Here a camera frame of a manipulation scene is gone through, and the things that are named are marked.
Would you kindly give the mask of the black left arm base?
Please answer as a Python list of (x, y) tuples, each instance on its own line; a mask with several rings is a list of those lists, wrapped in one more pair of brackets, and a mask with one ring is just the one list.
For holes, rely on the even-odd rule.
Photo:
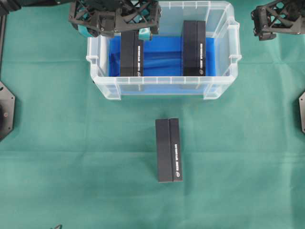
[(0, 83), (0, 140), (2, 141), (12, 130), (14, 123), (15, 96)]

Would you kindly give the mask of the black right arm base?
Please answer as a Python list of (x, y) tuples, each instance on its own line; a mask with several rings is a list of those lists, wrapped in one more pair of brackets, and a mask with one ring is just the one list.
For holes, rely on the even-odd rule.
[(301, 129), (305, 134), (305, 92), (299, 97), (299, 111), (300, 111), (300, 120), (301, 120)]

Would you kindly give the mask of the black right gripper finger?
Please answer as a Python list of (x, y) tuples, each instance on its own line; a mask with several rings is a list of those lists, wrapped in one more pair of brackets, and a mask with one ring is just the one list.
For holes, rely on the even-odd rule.
[(278, 33), (305, 33), (305, 2), (303, 0), (275, 0), (257, 6), (251, 12), (254, 36), (260, 41), (276, 38)]

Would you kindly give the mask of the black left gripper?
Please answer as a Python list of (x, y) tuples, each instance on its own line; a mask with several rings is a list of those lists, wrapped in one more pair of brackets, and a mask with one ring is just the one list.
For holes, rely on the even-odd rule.
[(70, 4), (69, 22), (84, 37), (148, 29), (158, 34), (161, 6), (156, 0), (76, 0)]

